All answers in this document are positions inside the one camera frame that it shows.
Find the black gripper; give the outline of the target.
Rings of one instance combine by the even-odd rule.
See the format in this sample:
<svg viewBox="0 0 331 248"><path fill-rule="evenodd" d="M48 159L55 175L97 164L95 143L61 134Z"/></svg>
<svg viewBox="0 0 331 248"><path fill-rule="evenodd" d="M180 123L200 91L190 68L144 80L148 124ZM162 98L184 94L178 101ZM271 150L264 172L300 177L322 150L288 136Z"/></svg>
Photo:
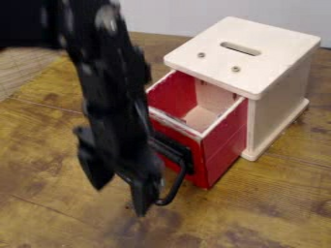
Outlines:
<svg viewBox="0 0 331 248"><path fill-rule="evenodd" d="M163 165L148 143L152 128L146 101L106 108L84 101L83 112L89 125L73 129L81 170L97 191L118 174L131 185L136 215L144 217L163 186Z"/></svg>

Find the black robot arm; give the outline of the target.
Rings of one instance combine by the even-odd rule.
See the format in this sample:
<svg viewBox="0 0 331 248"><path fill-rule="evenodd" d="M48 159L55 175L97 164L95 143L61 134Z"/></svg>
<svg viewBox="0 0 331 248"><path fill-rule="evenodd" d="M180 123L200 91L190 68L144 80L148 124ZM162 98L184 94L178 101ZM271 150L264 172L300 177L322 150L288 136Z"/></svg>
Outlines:
<svg viewBox="0 0 331 248"><path fill-rule="evenodd" d="M89 121L73 129L81 169L96 189L119 176L144 216L160 194L162 161L148 145L150 66L132 44L119 1L0 0L0 49L7 47L67 52Z"/></svg>

